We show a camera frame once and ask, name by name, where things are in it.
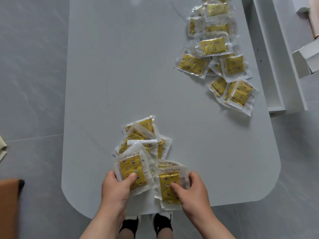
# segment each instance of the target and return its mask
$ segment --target pile of packets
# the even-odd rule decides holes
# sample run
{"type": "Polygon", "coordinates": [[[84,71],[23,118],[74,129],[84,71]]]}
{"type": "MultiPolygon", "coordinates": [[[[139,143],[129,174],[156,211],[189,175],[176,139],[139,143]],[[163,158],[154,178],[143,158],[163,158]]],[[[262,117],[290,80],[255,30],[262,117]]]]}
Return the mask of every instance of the pile of packets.
{"type": "Polygon", "coordinates": [[[198,76],[216,76],[208,88],[220,104],[251,116],[258,91],[237,43],[238,26],[231,0],[204,0],[188,18],[188,35],[174,68],[198,76]]]}
{"type": "Polygon", "coordinates": [[[170,184],[190,188],[187,168],[179,163],[165,160],[172,139],[159,135],[154,123],[155,116],[122,127],[123,140],[115,148],[114,170],[118,181],[136,173],[130,187],[130,196],[147,190],[155,190],[155,198],[164,210],[179,210],[181,202],[170,184]]]}

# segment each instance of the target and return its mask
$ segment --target hand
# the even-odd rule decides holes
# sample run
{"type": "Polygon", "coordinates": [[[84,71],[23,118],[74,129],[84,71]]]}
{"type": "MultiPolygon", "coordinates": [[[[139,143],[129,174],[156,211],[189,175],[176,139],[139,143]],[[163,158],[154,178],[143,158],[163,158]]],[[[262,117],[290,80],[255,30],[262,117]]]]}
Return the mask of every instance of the hand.
{"type": "Polygon", "coordinates": [[[130,196],[130,186],[136,180],[136,176],[136,173],[132,173],[125,180],[118,182],[115,172],[112,170],[107,173],[102,183],[102,200],[99,212],[111,213],[119,225],[125,219],[126,201],[130,196]]]}
{"type": "Polygon", "coordinates": [[[214,216],[211,209],[208,193],[204,182],[197,172],[188,173],[190,189],[185,190],[181,186],[172,183],[171,187],[178,195],[184,213],[197,228],[205,221],[210,221],[214,216]]]}

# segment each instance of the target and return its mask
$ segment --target foot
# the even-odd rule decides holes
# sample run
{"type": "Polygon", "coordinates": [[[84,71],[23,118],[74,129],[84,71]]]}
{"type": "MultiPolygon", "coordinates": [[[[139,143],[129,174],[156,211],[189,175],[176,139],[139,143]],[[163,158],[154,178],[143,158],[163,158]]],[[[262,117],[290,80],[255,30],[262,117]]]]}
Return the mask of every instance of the foot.
{"type": "Polygon", "coordinates": [[[171,225],[172,220],[173,220],[173,212],[171,211],[152,214],[152,221],[153,221],[154,230],[156,232],[156,237],[158,233],[161,231],[161,229],[163,228],[170,228],[173,231],[172,225],[171,225]]]}
{"type": "Polygon", "coordinates": [[[120,229],[120,232],[126,228],[126,229],[129,229],[133,232],[134,234],[134,238],[135,238],[135,234],[138,230],[138,225],[141,223],[141,216],[127,216],[125,217],[125,220],[123,221],[123,224],[122,224],[122,227],[120,229]]]}

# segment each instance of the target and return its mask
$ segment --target brown chair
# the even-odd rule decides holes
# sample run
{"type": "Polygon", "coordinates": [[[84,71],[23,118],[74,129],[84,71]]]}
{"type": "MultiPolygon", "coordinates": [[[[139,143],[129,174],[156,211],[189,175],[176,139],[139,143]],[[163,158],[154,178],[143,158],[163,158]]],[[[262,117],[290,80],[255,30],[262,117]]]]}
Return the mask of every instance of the brown chair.
{"type": "Polygon", "coordinates": [[[17,178],[0,181],[1,239],[18,238],[18,199],[24,184],[24,180],[17,178]]]}

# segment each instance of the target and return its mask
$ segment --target person's left hand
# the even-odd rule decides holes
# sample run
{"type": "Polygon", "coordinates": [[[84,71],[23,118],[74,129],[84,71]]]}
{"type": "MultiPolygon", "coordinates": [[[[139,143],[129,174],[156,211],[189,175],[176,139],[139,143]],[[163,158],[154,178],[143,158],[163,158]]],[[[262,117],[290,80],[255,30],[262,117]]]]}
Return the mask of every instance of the person's left hand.
{"type": "Polygon", "coordinates": [[[107,173],[102,183],[102,200],[99,212],[108,212],[115,216],[121,224],[126,215],[126,201],[130,196],[130,186],[136,180],[136,173],[132,173],[125,180],[118,182],[115,172],[107,173]]]}

